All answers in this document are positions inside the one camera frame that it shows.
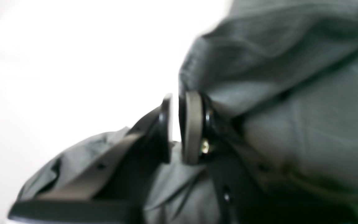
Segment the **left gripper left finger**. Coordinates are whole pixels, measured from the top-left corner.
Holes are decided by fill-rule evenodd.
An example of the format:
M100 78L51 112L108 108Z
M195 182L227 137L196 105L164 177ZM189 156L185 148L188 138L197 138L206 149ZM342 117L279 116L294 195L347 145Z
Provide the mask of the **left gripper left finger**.
M14 224L142 224L155 171L171 159L172 94L74 180L15 202Z

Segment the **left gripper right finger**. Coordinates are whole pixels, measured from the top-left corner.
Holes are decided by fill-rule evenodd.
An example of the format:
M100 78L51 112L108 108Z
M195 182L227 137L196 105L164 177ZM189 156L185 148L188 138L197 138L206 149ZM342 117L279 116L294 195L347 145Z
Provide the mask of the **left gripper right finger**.
M250 146L196 91L181 100L183 162L203 164L222 224L355 224L353 210L293 183Z

